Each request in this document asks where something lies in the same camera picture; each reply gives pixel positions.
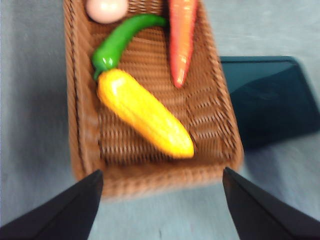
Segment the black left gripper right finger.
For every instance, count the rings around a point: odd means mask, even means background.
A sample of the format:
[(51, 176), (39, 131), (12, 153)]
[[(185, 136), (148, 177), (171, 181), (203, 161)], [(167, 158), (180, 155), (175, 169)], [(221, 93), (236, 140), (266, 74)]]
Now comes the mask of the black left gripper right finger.
[(231, 168), (222, 177), (228, 210), (241, 240), (318, 240), (320, 222), (280, 201)]

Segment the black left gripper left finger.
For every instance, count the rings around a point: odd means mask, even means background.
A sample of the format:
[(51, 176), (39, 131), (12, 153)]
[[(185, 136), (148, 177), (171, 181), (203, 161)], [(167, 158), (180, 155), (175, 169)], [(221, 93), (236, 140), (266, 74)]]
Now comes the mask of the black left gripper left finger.
[(101, 170), (43, 205), (3, 225), (2, 240), (86, 240), (95, 221), (104, 180)]

